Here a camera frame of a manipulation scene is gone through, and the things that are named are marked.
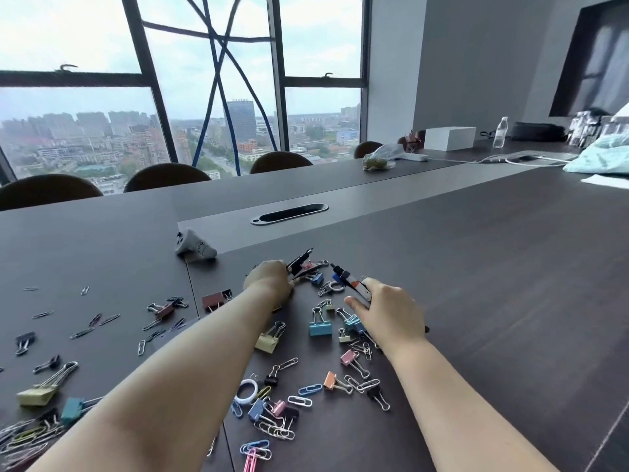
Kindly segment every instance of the person's left arm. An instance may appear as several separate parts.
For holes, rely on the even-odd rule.
[[[149,357],[30,471],[198,472],[258,336],[291,291],[286,264],[263,262],[244,288]]]

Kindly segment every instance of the conference table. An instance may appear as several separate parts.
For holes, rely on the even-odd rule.
[[[165,327],[179,318],[192,327],[207,315],[203,296],[237,294],[256,264],[290,261],[312,247],[315,260],[407,289],[426,309],[429,340],[560,470],[610,469],[621,460],[621,428],[609,432],[624,423],[629,391],[629,198],[557,168],[447,157],[398,161],[385,172],[349,160],[0,213],[0,424],[41,413],[20,408],[15,394],[55,354],[80,366],[52,406],[103,396],[185,331],[167,332],[138,356],[138,342],[153,331],[142,331],[152,316],[147,305],[183,296],[189,307]],[[312,202],[329,209],[250,223]],[[176,233],[188,227],[218,250],[216,260],[175,255]],[[321,271],[331,279],[330,268]],[[295,288],[273,317],[286,322],[274,353],[255,350],[248,365],[246,378],[264,377],[299,358],[278,374],[273,400],[322,383],[328,371],[360,379],[341,365],[348,348],[338,342],[338,318],[326,318],[332,337],[308,335],[317,291]],[[341,306],[343,296],[329,298]],[[70,340],[97,313],[121,316]],[[16,357],[15,338],[30,331],[36,341]],[[295,440],[271,438],[273,458],[259,461],[261,470],[434,470],[389,362],[376,350],[359,362],[380,379],[391,409],[357,393],[313,395],[293,426]],[[243,469],[240,445],[263,438],[246,415],[228,413],[203,470]]]

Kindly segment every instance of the light blue plastic bag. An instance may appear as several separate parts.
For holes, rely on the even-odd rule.
[[[629,174],[629,135],[597,139],[563,169],[579,174]]]

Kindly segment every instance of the black bag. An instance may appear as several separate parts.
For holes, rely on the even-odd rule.
[[[564,142],[565,128],[555,124],[515,123],[512,141]]]

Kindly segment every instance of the person's right arm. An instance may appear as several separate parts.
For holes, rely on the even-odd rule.
[[[438,472],[547,472],[557,469],[483,399],[424,336],[420,307],[401,288],[367,278],[366,309],[354,309],[405,390]]]

